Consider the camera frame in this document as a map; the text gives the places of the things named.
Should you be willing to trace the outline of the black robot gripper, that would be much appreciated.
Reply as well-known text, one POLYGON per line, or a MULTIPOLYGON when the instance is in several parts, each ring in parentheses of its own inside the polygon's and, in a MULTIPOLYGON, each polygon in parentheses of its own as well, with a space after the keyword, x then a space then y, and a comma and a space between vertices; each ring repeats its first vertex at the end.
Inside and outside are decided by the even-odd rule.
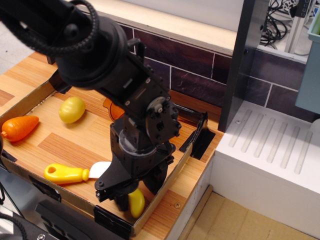
POLYGON ((125 212, 129 209, 129 193, 140 181, 153 195, 158 193, 174 161, 176 147, 169 141, 152 144, 147 133, 141 126, 134 126, 128 116, 111 124, 110 145, 111 165, 94 184, 96 197, 100 202, 114 200, 125 212))

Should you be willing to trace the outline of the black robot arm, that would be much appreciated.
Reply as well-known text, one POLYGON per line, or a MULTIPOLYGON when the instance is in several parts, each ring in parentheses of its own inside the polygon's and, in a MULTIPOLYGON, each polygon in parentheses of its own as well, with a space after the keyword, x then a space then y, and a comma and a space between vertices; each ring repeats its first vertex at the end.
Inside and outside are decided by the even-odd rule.
POLYGON ((163 80, 144 64, 144 44, 86 0, 3 0, 0 18, 27 47, 54 58, 68 85, 96 90, 124 110, 110 126, 112 161, 95 182, 98 200, 126 211, 140 181, 156 194, 181 124, 163 80))

